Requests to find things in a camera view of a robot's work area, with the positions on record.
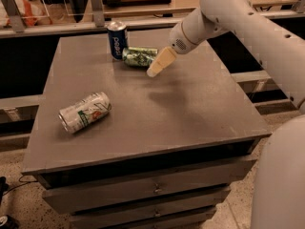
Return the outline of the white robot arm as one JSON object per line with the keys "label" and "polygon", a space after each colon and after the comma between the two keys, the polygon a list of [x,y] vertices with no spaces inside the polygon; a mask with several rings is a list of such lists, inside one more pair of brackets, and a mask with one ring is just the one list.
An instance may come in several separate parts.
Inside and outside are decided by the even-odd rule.
{"label": "white robot arm", "polygon": [[179,54],[232,33],[300,115],[267,139],[254,179],[251,229],[305,229],[305,41],[258,13],[249,0],[199,0],[170,32],[147,75],[155,77]]}

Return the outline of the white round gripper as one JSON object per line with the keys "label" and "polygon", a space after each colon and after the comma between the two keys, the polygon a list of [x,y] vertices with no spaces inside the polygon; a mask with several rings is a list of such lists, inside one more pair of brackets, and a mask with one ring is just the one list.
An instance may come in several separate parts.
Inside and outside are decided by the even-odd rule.
{"label": "white round gripper", "polygon": [[170,31],[170,47],[162,49],[150,67],[147,69],[149,77],[155,77],[170,66],[178,54],[186,54],[197,47],[197,27],[189,22],[181,21]]}

